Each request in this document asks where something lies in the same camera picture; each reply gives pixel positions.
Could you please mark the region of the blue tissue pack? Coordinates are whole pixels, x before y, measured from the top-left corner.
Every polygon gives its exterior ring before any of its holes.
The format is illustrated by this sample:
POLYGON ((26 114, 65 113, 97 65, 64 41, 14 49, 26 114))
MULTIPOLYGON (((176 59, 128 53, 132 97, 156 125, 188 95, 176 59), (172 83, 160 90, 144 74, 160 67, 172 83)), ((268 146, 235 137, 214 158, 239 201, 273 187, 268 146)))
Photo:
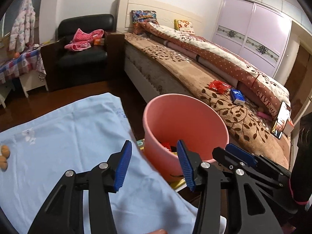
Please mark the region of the blue tissue pack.
POLYGON ((245 104, 245 98, 242 95, 242 93, 237 89, 231 89, 230 90, 230 98, 235 105, 244 105, 245 104))

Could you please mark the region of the red snack bag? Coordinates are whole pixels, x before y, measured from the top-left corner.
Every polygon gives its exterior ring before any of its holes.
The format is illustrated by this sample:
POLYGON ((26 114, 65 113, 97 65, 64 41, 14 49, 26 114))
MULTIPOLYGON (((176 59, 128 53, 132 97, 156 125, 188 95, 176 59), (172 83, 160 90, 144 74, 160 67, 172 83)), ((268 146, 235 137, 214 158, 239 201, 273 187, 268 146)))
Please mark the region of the red snack bag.
POLYGON ((208 86, 208 89, 214 90, 222 95, 226 94, 231 88, 231 85, 220 80, 214 80, 208 86))

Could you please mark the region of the lilac wardrobe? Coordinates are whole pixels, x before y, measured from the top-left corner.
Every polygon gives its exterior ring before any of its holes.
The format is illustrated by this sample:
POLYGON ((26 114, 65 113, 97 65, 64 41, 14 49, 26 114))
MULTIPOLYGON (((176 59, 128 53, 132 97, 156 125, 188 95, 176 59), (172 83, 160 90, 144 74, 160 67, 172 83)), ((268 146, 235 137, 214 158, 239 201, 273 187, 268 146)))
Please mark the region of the lilac wardrobe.
POLYGON ((300 46, 291 29, 301 21, 302 11, 284 0, 223 0, 213 42, 284 85, 300 46))

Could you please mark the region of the colourful patterned pillow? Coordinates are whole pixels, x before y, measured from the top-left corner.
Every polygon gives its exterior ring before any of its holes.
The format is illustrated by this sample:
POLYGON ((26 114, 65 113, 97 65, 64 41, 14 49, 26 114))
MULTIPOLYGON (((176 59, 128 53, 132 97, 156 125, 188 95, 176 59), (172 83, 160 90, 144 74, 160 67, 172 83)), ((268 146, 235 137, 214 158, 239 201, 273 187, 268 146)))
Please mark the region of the colourful patterned pillow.
POLYGON ((159 24, 157 20, 157 12, 150 10, 131 10, 133 33, 141 34, 144 30, 142 27, 143 23, 154 23, 159 24))

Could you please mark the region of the yellow floral pillow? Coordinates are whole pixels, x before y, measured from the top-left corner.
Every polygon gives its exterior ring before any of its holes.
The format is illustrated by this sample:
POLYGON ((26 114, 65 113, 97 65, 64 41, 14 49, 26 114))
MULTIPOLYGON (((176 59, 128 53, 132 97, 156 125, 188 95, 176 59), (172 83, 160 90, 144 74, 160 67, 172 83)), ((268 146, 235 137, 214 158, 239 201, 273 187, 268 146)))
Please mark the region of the yellow floral pillow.
POLYGON ((174 26, 177 31, 195 35, 194 27, 191 21, 175 19, 174 26))

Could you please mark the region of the checkered cloth side table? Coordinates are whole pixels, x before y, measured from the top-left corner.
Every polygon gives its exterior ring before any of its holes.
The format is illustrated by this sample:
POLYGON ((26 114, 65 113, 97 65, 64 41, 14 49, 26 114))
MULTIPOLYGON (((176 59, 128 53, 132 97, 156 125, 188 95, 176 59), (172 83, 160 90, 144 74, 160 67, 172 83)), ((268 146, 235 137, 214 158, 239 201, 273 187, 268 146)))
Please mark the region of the checkered cloth side table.
POLYGON ((25 97, 28 91, 39 87, 48 89, 46 72, 41 57, 41 45, 35 44, 18 58, 1 65, 1 106, 6 107, 8 94, 14 91, 13 79, 19 79, 25 97))

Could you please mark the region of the white bed headboard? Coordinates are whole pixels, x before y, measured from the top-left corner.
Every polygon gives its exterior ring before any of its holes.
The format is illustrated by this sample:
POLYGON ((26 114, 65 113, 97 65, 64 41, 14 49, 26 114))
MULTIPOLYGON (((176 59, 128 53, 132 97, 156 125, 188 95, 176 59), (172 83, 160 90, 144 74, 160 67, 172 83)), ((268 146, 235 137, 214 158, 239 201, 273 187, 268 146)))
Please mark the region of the white bed headboard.
POLYGON ((202 17, 179 7, 155 0, 119 0, 116 23, 118 31, 131 32, 133 30, 132 10, 156 11, 159 24, 171 28, 174 27, 174 20, 176 19, 190 21, 194 26, 196 34, 201 36, 204 34, 202 17))

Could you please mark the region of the walnut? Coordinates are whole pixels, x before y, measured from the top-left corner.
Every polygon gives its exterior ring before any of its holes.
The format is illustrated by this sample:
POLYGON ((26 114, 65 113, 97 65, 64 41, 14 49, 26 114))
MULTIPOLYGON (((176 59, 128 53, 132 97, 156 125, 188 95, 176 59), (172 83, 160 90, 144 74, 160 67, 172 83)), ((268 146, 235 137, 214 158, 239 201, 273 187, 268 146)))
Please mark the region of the walnut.
POLYGON ((0 156, 0 168, 2 171, 6 171, 8 167, 7 158, 4 156, 0 156))
POLYGON ((8 159, 10 157, 10 154, 11 154, 10 148, 7 145, 2 145, 1 146, 1 154, 3 157, 8 159))

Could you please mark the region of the light blue tablecloth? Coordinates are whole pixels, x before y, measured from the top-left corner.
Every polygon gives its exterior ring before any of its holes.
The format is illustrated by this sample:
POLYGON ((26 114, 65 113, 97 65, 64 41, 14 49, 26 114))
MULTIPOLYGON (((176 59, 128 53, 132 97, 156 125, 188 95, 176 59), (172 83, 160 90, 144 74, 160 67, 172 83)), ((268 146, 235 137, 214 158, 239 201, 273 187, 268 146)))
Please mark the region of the light blue tablecloth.
POLYGON ((121 189, 110 195, 118 233, 192 233, 197 209, 175 192, 140 150, 121 100, 109 93, 68 104, 1 132, 10 149, 1 172, 1 208, 27 233, 43 202, 67 170, 91 170, 131 141, 121 189))

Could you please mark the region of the red dotted quilt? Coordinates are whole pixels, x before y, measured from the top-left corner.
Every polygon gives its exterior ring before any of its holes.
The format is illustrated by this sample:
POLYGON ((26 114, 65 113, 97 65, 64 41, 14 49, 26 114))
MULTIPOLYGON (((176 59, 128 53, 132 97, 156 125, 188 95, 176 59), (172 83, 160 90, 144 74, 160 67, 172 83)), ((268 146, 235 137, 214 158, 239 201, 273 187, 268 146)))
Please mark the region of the red dotted quilt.
POLYGON ((283 85, 230 50, 203 37, 163 25, 147 22, 141 23, 140 26, 157 37, 197 54, 222 72, 242 82, 258 96, 273 118, 277 116, 283 103, 288 110, 291 110, 289 91, 283 85))

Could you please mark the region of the bed with brown blanket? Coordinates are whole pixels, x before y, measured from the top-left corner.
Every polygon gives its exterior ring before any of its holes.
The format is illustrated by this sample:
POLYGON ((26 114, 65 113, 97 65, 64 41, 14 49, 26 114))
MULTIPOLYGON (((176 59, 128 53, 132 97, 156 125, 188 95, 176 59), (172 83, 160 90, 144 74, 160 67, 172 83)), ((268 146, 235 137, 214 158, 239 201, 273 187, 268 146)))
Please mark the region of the bed with brown blanket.
POLYGON ((195 97, 219 114, 231 143, 289 168, 289 137, 274 137, 270 124, 257 116, 256 105, 249 99, 237 106, 228 93, 210 90, 217 74, 193 59, 148 37, 126 33, 125 72, 146 102, 170 93, 195 97))

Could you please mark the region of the hanging pink puffer jacket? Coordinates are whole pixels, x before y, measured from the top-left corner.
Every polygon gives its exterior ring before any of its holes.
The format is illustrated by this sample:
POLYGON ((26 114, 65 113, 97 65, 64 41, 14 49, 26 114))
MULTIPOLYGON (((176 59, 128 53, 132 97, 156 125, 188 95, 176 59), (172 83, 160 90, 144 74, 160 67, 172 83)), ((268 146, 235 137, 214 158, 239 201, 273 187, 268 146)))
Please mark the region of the hanging pink puffer jacket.
POLYGON ((34 44, 35 10, 32 0, 22 0, 10 32, 9 51, 21 53, 34 44))

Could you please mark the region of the pink plastic trash bucket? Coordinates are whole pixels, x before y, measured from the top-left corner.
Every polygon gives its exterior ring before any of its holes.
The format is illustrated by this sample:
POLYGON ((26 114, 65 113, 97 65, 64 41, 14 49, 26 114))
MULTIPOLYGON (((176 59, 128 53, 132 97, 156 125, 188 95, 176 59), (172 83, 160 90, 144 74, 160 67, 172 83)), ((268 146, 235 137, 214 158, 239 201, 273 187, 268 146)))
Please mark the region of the pink plastic trash bucket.
POLYGON ((214 163, 212 151, 225 148, 230 137, 221 117, 204 102, 182 94, 164 94, 150 100, 143 113, 144 155, 161 176, 172 183, 182 178, 177 155, 164 147, 182 139, 188 150, 214 163))

